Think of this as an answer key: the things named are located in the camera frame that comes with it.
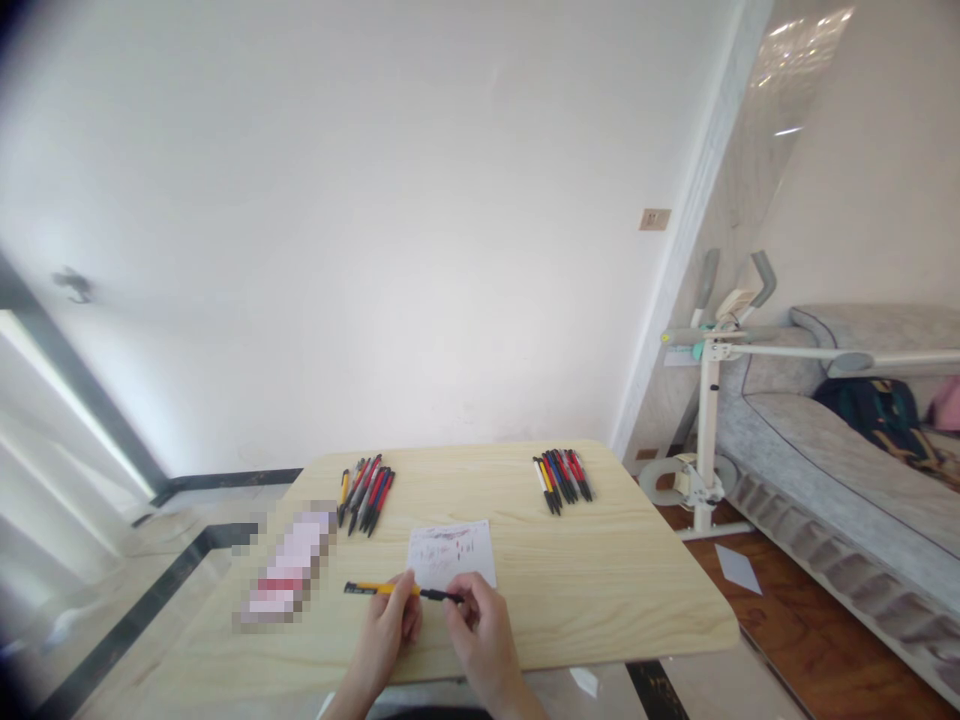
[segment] backpack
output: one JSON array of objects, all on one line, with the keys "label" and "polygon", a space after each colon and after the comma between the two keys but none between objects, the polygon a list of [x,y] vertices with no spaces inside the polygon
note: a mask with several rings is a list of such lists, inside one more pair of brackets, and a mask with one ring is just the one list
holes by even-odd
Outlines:
[{"label": "backpack", "polygon": [[920,429],[917,403],[906,383],[883,378],[837,378],[820,385],[813,399],[900,462],[960,491],[960,477],[944,468],[943,458]]}]

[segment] white wall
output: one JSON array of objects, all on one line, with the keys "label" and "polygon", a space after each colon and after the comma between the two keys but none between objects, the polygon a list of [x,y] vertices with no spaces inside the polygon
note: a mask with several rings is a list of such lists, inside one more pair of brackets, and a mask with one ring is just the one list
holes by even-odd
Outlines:
[{"label": "white wall", "polygon": [[74,3],[0,245],[171,476],[609,442],[739,5]]},{"label": "white wall", "polygon": [[760,232],[776,294],[960,308],[960,3],[856,12]]}]

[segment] person's left hand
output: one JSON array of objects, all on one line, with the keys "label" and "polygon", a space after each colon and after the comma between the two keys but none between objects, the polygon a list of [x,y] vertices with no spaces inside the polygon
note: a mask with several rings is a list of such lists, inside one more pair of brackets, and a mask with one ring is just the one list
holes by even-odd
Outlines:
[{"label": "person's left hand", "polygon": [[423,625],[420,598],[410,595],[413,570],[387,582],[396,583],[396,588],[390,595],[370,598],[357,649],[335,696],[355,700],[367,710],[387,686],[400,647],[416,643]]}]

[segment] group of pens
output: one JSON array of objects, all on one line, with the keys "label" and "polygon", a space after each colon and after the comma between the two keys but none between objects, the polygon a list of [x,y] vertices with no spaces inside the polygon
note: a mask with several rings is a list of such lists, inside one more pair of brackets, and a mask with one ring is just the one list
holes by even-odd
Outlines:
[{"label": "group of pens", "polygon": [[353,484],[350,484],[350,470],[343,471],[343,480],[340,486],[340,506],[337,508],[337,526],[343,527],[344,516],[349,510],[353,513],[350,518],[350,529],[347,535],[353,535],[357,521],[360,521],[360,532],[366,531],[367,537],[373,535],[373,529],[380,519],[380,511],[387,499],[387,493],[393,487],[393,479],[397,474],[388,467],[380,466],[381,456],[375,458],[360,458],[354,469]]},{"label": "group of pens", "polygon": [[560,515],[560,508],[563,507],[561,495],[571,505],[577,502],[579,497],[583,497],[587,502],[593,502],[596,497],[593,484],[587,477],[583,461],[576,450],[547,450],[542,456],[533,458],[533,465],[551,515],[554,512]]}]

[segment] person's right hand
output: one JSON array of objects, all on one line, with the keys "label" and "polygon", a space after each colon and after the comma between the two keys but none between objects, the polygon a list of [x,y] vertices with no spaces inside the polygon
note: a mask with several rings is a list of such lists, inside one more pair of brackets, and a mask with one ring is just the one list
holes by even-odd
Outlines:
[{"label": "person's right hand", "polygon": [[464,598],[459,606],[444,600],[443,612],[467,682],[487,711],[498,720],[546,718],[520,673],[507,601],[479,573],[457,575],[447,592]]}]

